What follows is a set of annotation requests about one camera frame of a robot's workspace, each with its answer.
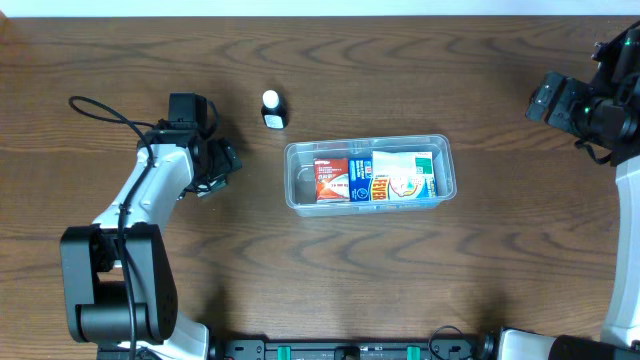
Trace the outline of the green Zam-Buk box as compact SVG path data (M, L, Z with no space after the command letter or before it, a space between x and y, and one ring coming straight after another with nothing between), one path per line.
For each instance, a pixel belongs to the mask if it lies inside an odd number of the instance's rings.
M199 184L196 188L196 195L200 198L207 197L227 186L225 178L214 180L210 183Z

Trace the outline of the red white medicine box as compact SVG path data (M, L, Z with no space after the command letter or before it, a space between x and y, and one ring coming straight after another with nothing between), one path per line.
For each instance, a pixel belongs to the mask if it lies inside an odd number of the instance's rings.
M318 203L350 200L347 158L316 158L314 173Z

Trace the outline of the blue Kool Fever box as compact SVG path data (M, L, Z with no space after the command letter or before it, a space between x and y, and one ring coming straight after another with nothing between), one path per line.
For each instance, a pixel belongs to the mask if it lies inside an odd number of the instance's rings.
M373 161L371 158L353 158L348 161L349 166L349 195L351 202L364 201L409 201L437 196L435 190L417 187L406 196L399 196L392 188L387 178L375 179L373 176Z

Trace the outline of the white green medicine box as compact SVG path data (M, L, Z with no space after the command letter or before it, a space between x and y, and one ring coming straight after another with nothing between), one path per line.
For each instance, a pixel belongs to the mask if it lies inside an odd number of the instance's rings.
M399 196L406 196L419 186L435 190L432 152L374 151L372 161L374 178L389 179L391 188Z

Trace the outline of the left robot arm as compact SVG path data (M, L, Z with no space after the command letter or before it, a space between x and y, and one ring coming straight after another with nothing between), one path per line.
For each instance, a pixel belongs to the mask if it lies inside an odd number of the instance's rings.
M176 203L187 194L219 191L242 166L224 138L214 138L219 115L212 101L173 93L165 119L131 121L113 108L101 120L138 136L136 164L114 201L86 226L60 240L67 324L78 343L94 343L99 359L221 359L224 347L209 328L179 309L163 241Z

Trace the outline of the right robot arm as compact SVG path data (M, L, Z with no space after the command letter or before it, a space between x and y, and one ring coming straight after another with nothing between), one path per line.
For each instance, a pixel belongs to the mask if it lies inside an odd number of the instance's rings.
M639 25L597 44L588 82L549 72L532 93L526 117L575 137L575 147L616 170L620 226L614 288L597 341L546 338L540 359L636 359L639 356Z

